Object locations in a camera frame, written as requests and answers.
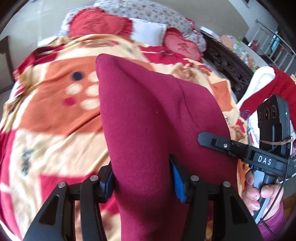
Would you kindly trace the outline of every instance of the screw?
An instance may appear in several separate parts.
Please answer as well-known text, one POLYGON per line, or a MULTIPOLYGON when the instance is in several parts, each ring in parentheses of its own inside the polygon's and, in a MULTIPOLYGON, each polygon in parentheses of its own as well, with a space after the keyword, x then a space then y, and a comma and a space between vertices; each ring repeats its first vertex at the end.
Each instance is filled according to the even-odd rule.
POLYGON ((190 179, 191 181, 197 182, 200 178, 197 175, 192 175, 190 179))
POLYGON ((231 186, 231 184, 230 184, 230 182, 225 181, 225 182, 223 182, 223 186, 226 188, 229 188, 231 186))
POLYGON ((93 182, 98 180, 98 179, 99 179, 99 177, 97 175, 92 175, 91 178, 90 178, 90 180, 93 181, 93 182))
POLYGON ((63 188, 63 187, 65 187, 66 186, 66 182, 60 182, 59 184, 58 184, 58 187, 59 188, 63 188))

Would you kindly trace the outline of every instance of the heart-shaped pillow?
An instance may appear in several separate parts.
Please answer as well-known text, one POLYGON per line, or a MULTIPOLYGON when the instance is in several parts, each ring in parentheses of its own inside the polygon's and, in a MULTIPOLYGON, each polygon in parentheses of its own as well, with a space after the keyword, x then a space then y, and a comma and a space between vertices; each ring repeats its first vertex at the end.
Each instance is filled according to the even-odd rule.
POLYGON ((202 54, 197 45, 185 39, 176 28, 169 28, 165 34, 163 45, 173 52, 202 63, 202 54))
POLYGON ((69 37, 88 34, 114 34, 129 37, 133 29, 128 18, 105 13, 100 8, 86 8, 78 12, 70 22, 69 37))

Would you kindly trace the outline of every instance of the camera lens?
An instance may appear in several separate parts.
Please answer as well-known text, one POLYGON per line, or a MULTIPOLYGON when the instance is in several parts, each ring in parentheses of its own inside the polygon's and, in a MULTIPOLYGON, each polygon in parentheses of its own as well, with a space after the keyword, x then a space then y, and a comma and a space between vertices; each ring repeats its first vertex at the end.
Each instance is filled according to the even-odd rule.
POLYGON ((274 105, 271 107, 271 117, 272 118, 276 117, 276 107, 274 105))
POLYGON ((262 113, 260 112, 259 113, 259 123, 261 123, 262 122, 262 113))
POLYGON ((269 121, 269 109, 267 108, 264 109, 264 120, 265 122, 269 121))

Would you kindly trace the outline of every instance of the orange blanket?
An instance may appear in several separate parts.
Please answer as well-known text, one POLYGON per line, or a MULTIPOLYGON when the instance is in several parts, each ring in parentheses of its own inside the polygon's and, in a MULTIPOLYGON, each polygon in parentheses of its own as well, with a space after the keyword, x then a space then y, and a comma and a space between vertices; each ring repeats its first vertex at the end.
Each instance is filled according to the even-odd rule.
MULTIPOLYGON (((231 138, 247 143, 247 126, 230 95, 230 83, 201 63, 165 47, 113 35, 58 38, 36 49, 15 71, 20 85, 4 105, 1 121, 0 215, 21 239, 60 181, 82 182, 110 161, 95 72, 96 57, 103 53, 206 87, 225 116, 231 138)), ((246 169, 239 162, 240 194, 246 169)), ((79 205, 76 211, 79 241, 79 205)), ((108 240, 120 240, 120 215, 114 197, 101 206, 101 211, 108 240)))

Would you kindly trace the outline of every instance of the polka dot pattern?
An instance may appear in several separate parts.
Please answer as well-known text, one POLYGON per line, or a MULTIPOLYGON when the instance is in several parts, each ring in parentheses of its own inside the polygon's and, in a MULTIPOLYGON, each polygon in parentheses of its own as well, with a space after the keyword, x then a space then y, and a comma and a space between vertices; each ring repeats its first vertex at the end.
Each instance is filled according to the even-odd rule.
POLYGON ((64 99, 64 104, 67 106, 74 105, 75 103, 76 103, 76 100, 73 97, 64 99))
POLYGON ((97 96, 99 95, 99 85, 92 85, 85 90, 85 93, 88 96, 97 96))
POLYGON ((91 72, 88 75, 88 81, 90 81, 90 82, 98 82, 99 81, 95 71, 91 72))
POLYGON ((80 106, 84 110, 93 110, 100 106, 100 100, 95 98, 85 99, 80 103, 80 106))
POLYGON ((80 81, 83 79, 83 73, 82 72, 74 72, 72 74, 72 80, 74 81, 80 81))
POLYGON ((75 84, 71 84, 66 88, 66 93, 68 95, 76 95, 78 94, 80 91, 82 90, 82 85, 75 83, 75 84))

